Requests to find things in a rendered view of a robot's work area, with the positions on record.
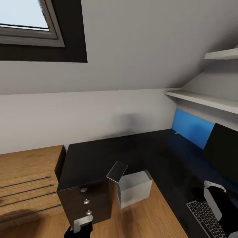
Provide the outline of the keyboard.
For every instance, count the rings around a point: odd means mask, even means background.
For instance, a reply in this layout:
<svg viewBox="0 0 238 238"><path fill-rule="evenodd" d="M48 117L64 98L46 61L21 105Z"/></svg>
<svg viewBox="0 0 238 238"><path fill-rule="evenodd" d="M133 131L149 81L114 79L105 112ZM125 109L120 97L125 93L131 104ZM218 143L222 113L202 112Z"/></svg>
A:
<svg viewBox="0 0 238 238"><path fill-rule="evenodd" d="M222 226L206 201L192 201L186 205L209 238L226 238Z"/></svg>

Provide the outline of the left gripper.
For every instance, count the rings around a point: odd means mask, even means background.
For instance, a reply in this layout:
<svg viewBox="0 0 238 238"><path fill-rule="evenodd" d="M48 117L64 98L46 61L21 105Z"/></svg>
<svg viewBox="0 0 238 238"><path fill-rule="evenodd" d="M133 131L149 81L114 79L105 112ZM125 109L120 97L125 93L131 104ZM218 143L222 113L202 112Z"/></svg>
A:
<svg viewBox="0 0 238 238"><path fill-rule="evenodd" d="M71 230L71 226L68 228L64 234L64 238L90 238L90 233L93 231L92 222L90 221L88 225L81 227L81 230L77 233L74 233L74 230Z"/></svg>

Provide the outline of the monitor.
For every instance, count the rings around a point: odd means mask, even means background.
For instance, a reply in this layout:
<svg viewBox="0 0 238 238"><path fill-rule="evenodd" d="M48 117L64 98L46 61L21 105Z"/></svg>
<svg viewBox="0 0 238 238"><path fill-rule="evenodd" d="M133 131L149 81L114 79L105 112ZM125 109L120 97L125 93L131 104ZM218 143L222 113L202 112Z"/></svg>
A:
<svg viewBox="0 0 238 238"><path fill-rule="evenodd" d="M238 185L238 131L215 123L201 157Z"/></svg>

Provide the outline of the mouse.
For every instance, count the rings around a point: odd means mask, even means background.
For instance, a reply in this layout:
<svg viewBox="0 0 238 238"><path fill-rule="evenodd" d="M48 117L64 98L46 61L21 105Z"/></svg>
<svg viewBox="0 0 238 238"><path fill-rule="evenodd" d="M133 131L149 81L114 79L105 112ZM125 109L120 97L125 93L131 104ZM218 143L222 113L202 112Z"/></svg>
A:
<svg viewBox="0 0 238 238"><path fill-rule="evenodd" d="M200 198L197 198L197 197L195 197L195 194L193 194L193 197L195 198L195 201L197 201L197 202L203 202L203 201L205 201L205 200L201 200Z"/></svg>

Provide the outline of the notebook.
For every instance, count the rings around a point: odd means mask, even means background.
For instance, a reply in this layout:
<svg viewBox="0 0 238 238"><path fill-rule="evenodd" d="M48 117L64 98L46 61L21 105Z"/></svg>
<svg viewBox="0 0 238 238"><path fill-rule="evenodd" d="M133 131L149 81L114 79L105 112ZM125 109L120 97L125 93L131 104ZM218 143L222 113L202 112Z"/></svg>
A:
<svg viewBox="0 0 238 238"><path fill-rule="evenodd" d="M119 183L127 167L128 165L117 161L116 164L111 168L111 171L108 173L107 177Z"/></svg>

